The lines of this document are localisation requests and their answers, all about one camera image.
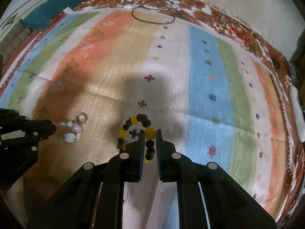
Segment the teal towel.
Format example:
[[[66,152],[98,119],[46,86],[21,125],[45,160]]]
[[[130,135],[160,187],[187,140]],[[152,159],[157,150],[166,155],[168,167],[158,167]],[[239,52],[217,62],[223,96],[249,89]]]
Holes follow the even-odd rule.
[[[85,0],[47,0],[22,20],[23,25],[35,31],[44,31],[64,9],[74,9],[83,1]]]

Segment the striped colourful bed cover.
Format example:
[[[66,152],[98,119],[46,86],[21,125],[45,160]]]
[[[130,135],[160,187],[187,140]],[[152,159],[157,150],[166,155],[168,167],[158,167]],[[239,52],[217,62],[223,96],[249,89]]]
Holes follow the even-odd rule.
[[[1,228],[29,219],[84,163],[106,163],[148,132],[215,162],[283,226],[303,189],[304,146],[284,55],[201,0],[85,0],[44,31],[11,17],[1,107],[57,132],[7,191]]]

